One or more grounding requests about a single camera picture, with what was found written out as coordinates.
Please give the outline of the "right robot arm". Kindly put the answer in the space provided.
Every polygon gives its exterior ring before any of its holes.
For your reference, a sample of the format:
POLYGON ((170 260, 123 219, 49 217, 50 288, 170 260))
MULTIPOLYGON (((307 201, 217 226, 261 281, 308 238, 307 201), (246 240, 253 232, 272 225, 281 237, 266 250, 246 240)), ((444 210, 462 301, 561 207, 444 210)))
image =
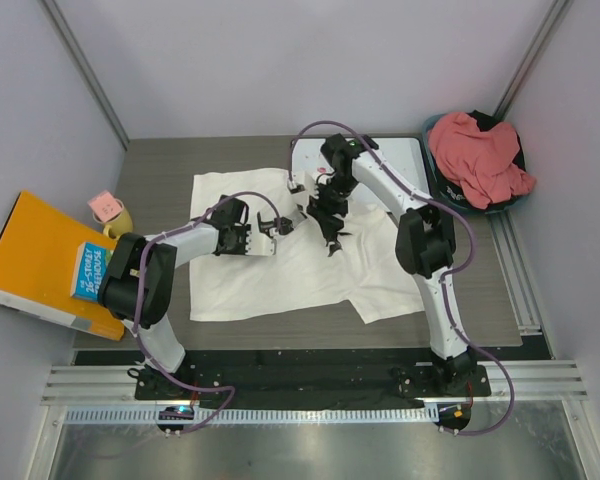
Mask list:
POLYGON ((413 276, 429 325, 431 380, 445 395, 459 393, 476 372, 476 354, 470 346, 455 298, 452 267, 456 250, 450 210, 409 184, 385 160, 378 145, 365 136, 348 140, 328 137, 320 148, 332 169, 330 178, 316 182, 306 213, 317 220, 331 253, 340 247, 348 197, 362 184, 397 219, 395 255, 413 276))

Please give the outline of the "white t-shirt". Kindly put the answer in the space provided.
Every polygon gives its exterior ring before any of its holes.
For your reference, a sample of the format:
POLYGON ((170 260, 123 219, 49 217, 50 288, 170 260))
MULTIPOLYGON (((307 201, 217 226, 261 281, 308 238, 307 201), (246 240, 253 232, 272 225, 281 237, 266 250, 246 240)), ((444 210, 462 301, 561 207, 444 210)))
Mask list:
POLYGON ((279 240, 271 257, 199 257, 189 264, 190 318, 238 321, 342 301, 366 324, 420 312, 416 282, 395 257, 396 235, 382 207, 351 201, 335 253, 307 219, 279 240))

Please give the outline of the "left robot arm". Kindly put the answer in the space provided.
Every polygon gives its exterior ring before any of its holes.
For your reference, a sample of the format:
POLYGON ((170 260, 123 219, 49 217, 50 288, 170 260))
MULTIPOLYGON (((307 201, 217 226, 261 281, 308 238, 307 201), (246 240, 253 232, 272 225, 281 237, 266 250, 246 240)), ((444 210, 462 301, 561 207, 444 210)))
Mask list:
POLYGON ((185 397, 193 385, 183 368, 186 352, 168 318, 177 269, 207 255, 246 253, 248 205, 223 195, 213 209, 174 230, 157 235, 127 233, 117 241, 97 301, 121 320, 145 356, 160 371, 159 388, 185 397))

